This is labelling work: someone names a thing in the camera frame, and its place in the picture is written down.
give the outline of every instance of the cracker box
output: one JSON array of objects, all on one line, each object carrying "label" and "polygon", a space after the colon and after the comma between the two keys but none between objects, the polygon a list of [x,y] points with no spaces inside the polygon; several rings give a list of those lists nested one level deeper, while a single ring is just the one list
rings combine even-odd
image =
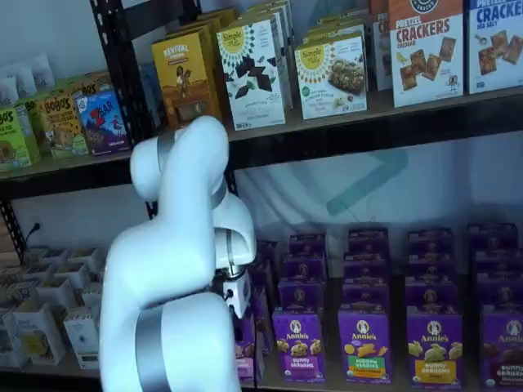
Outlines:
[{"label": "cracker box", "polygon": [[352,383],[390,384],[391,344],[387,313],[342,305],[337,313],[346,380]]},{"label": "cracker box", "polygon": [[221,121],[208,26],[153,44],[169,126],[176,130],[209,115]]},{"label": "cracker box", "polygon": [[25,105],[0,109],[0,172],[31,166],[40,160]]},{"label": "cracker box", "polygon": [[93,155],[130,149],[122,113],[114,91],[103,91],[76,100],[87,145]]},{"label": "cracker box", "polygon": [[65,330],[82,369],[98,369],[100,310],[86,306],[67,312]]},{"label": "cracker box", "polygon": [[[256,372],[257,380],[261,380],[265,372],[265,362],[262,344],[257,344],[256,352],[254,351],[254,334],[258,332],[254,327],[253,313],[248,310],[242,319],[235,317],[233,325],[235,327],[235,353],[239,379],[241,381],[252,381]],[[258,333],[258,337],[262,339],[261,333]]]},{"label": "cracker box", "polygon": [[523,85],[523,6],[521,0],[470,0],[468,10],[468,90]]},{"label": "cracker box", "polygon": [[357,33],[312,41],[295,51],[303,118],[367,109],[367,78]]},{"label": "cracker box", "polygon": [[392,88],[391,35],[387,0],[370,0],[373,21],[373,49],[378,90]]},{"label": "cracker box", "polygon": [[49,304],[26,301],[14,312],[24,352],[36,365],[56,366],[65,356],[60,331]]},{"label": "cracker box", "polygon": [[495,307],[481,315],[481,385],[484,390],[523,390],[523,309]]},{"label": "cracker box", "polygon": [[324,339],[320,316],[313,310],[272,314],[276,346],[285,381],[324,382]]},{"label": "cracker box", "polygon": [[394,106],[463,95],[463,2],[391,0]]},{"label": "cracker box", "polygon": [[264,355],[269,355],[275,346],[275,337],[270,322],[270,311],[267,304],[265,288],[258,288],[252,298],[254,327],[257,333],[261,333],[263,343],[261,344]]},{"label": "cracker box", "polygon": [[22,341],[9,304],[0,305],[0,367],[22,368],[29,357],[22,350]]},{"label": "cracker box", "polygon": [[284,309],[318,309],[324,306],[324,285],[313,278],[282,278],[278,291]]},{"label": "cracker box", "polygon": [[235,130],[285,124],[275,17],[237,20],[218,33],[218,44]]}]

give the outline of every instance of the pretzel crackers box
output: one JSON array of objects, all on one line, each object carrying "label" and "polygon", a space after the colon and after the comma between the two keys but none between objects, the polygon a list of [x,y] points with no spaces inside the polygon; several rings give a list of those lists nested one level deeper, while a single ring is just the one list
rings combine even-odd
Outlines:
[{"label": "pretzel crackers box", "polygon": [[468,18],[469,92],[523,85],[523,2],[470,0]]},{"label": "pretzel crackers box", "polygon": [[463,2],[391,0],[395,107],[463,95]]},{"label": "pretzel crackers box", "polygon": [[318,313],[277,309],[272,322],[284,380],[324,382],[324,340]]},{"label": "pretzel crackers box", "polygon": [[344,304],[337,321],[346,380],[390,384],[392,357],[385,309],[378,305],[362,310]]}]

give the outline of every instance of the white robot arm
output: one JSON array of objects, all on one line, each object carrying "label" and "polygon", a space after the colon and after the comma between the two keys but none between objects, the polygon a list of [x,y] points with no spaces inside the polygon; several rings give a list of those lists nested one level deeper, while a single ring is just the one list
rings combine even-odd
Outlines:
[{"label": "white robot arm", "polygon": [[[121,233],[105,271],[100,362],[105,392],[238,391],[230,307],[250,297],[253,221],[230,194],[225,128],[202,117],[146,140],[131,157],[132,183],[158,216]],[[224,270],[226,301],[201,292]]]}]

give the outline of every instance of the cookie box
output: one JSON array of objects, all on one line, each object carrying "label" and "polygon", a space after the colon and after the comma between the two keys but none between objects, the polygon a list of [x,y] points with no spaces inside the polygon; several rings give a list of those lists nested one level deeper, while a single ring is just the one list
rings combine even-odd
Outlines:
[{"label": "cookie box", "polygon": [[272,322],[284,380],[324,382],[324,339],[318,313],[278,309]]},{"label": "cookie box", "polygon": [[521,0],[470,0],[468,19],[469,92],[523,85]]},{"label": "cookie box", "polygon": [[49,304],[26,301],[14,312],[24,352],[37,365],[56,366],[65,356],[64,343]]},{"label": "cookie box", "polygon": [[236,131],[285,124],[283,57],[273,15],[237,20],[218,33]]},{"label": "cookie box", "polygon": [[67,311],[65,330],[81,369],[98,369],[100,309],[86,306]]},{"label": "cookie box", "polygon": [[392,357],[384,308],[342,305],[337,313],[342,363],[351,383],[391,384]]},{"label": "cookie box", "polygon": [[0,109],[0,172],[27,167],[40,160],[25,105]]},{"label": "cookie box", "polygon": [[[234,317],[233,324],[235,327],[235,353],[238,377],[241,381],[252,381],[254,372],[256,372],[257,380],[261,380],[265,372],[265,362],[262,354],[262,345],[257,344],[256,352],[254,352],[254,334],[257,332],[254,327],[253,313],[248,310],[242,319]],[[256,369],[254,369],[254,355],[256,355]]]}]

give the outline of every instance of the bunny grahams box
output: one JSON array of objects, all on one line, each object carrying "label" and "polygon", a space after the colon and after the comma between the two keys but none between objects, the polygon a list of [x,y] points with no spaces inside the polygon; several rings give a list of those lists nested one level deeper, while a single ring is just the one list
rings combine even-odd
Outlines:
[{"label": "bunny grahams box", "polygon": [[324,382],[324,339],[315,310],[282,310],[272,314],[276,345],[285,381]]}]

